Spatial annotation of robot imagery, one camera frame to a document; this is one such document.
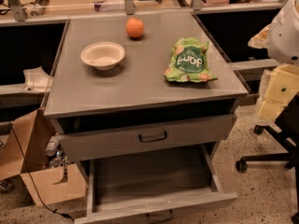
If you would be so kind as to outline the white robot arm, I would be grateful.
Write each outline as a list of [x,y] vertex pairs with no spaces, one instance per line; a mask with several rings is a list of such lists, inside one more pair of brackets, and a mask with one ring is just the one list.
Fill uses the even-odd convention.
[[267,49],[268,57],[278,62],[273,71],[263,71],[256,102],[255,123],[266,126],[299,92],[299,0],[289,0],[248,45]]

